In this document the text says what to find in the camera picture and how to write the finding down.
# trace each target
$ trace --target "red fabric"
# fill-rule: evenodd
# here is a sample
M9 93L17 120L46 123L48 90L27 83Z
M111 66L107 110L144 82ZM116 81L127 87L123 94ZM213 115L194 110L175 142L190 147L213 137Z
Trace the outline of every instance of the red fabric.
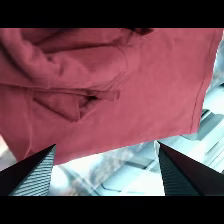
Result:
M60 164L195 132L222 32L1 28L0 133L18 160L57 144Z

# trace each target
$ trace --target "red cloth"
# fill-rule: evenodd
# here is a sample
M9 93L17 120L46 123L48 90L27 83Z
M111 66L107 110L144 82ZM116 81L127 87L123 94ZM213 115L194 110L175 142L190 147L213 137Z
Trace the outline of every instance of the red cloth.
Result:
M60 164L195 132L222 32L0 28L0 133Z

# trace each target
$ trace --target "red garment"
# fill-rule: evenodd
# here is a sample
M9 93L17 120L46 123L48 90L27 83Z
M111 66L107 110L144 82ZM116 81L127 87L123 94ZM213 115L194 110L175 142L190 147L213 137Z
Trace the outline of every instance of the red garment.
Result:
M197 131L223 30L145 29L0 29L0 133L18 160Z

